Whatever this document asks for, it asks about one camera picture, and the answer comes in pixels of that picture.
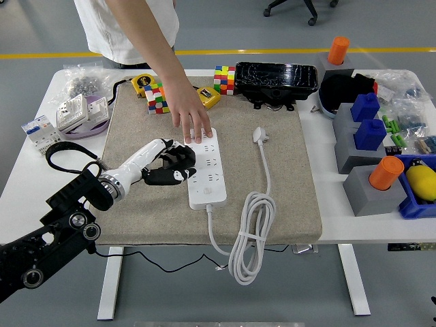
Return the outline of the person's right hand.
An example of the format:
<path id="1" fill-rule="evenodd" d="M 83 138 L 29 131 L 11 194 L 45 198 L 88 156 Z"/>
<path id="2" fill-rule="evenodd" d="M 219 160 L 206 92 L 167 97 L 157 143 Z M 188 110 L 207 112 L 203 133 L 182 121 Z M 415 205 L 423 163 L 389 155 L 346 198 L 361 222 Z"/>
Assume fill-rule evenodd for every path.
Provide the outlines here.
<path id="1" fill-rule="evenodd" d="M 180 127 L 186 144 L 202 142 L 202 132 L 212 137 L 211 122 L 196 90 L 188 81 L 184 71 L 181 75 L 160 76 L 166 100 L 171 112 L 172 123 Z"/>

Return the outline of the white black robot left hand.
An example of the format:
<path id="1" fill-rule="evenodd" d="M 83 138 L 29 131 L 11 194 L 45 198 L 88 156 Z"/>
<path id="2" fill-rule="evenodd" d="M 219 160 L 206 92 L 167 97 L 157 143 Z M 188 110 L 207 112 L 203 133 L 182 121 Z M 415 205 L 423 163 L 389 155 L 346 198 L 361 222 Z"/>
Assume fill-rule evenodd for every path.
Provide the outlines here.
<path id="1" fill-rule="evenodd" d="M 121 193 L 143 180 L 151 186 L 179 185 L 196 173 L 196 154 L 175 140 L 155 139 L 107 174 Z"/>

